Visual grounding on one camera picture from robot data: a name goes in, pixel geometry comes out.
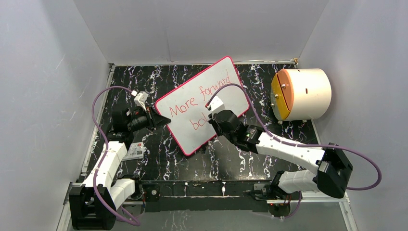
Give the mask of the pink-framed whiteboard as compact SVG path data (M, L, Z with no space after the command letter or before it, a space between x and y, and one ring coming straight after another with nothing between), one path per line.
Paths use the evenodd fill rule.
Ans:
M214 93L236 116L250 108L241 89L226 86L230 83L241 80L232 58L226 56L156 101L157 112L171 120L167 126L184 155L193 154L216 135L205 107Z

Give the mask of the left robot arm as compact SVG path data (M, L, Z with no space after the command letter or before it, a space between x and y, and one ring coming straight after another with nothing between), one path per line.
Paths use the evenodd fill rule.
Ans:
M136 107L112 113L112 120L104 132L106 143L91 173L69 192L71 222L74 230L111 230L119 219L119 209L130 198L139 200L144 188L138 177L124 175L115 178L118 167L141 129L155 131L171 120L159 115L151 107Z

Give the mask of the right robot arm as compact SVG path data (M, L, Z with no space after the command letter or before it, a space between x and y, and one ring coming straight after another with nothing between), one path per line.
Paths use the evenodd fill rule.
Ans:
M284 199L297 191L344 197L353 166L342 150L312 148L298 142L287 144L259 126L243 124L231 110L210 114L209 123L218 136L225 137L241 151L270 155L303 167L301 171L276 174L270 186L275 198Z

